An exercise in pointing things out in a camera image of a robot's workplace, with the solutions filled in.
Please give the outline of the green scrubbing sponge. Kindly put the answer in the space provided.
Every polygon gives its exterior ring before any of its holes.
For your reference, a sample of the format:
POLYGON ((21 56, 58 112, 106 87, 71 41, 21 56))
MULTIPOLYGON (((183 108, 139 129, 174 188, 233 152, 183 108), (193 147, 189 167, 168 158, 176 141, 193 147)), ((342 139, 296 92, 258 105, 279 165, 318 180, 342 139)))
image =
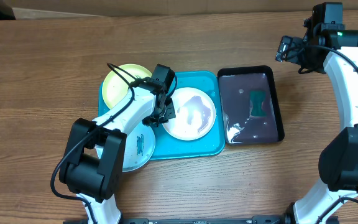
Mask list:
POLYGON ((250 99, 250 115, 254 117, 264 117, 262 106, 265 99, 265 92, 263 90, 252 90, 249 95, 250 99))

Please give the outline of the white plate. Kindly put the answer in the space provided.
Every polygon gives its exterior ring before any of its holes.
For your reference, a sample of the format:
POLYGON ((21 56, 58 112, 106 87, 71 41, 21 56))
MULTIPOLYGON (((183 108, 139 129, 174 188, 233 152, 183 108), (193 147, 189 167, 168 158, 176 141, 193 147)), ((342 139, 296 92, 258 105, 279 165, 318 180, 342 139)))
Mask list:
POLYGON ((212 99, 197 88, 176 89, 172 95, 175 118, 163 124, 171 136, 192 141, 205 136, 213 127, 216 107, 212 99))

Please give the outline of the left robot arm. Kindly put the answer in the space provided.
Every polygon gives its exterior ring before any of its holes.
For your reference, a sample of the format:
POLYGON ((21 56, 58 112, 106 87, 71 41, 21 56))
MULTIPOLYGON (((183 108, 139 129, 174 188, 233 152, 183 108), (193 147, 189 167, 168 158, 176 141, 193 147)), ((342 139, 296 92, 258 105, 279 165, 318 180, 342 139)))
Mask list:
POLYGON ((127 136, 142 123, 158 126, 175 117, 171 95, 175 72, 158 64, 151 77, 128 82, 129 91, 115 107, 90 121, 77 119, 64 155, 52 172, 53 194, 81 201, 85 223, 119 223, 114 193, 122 176, 127 136))

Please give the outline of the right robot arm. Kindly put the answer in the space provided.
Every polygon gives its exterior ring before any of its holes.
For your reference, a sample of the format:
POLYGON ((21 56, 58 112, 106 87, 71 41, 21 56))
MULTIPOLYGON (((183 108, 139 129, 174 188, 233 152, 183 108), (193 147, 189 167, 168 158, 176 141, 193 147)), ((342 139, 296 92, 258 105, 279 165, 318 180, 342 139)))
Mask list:
POLYGON ((358 204, 358 30, 343 24, 343 5, 324 2, 305 19, 305 36, 281 39, 275 59, 300 66, 299 73, 327 74, 336 97, 341 131, 320 154, 319 179, 292 203, 280 223, 338 223, 333 214, 358 204))

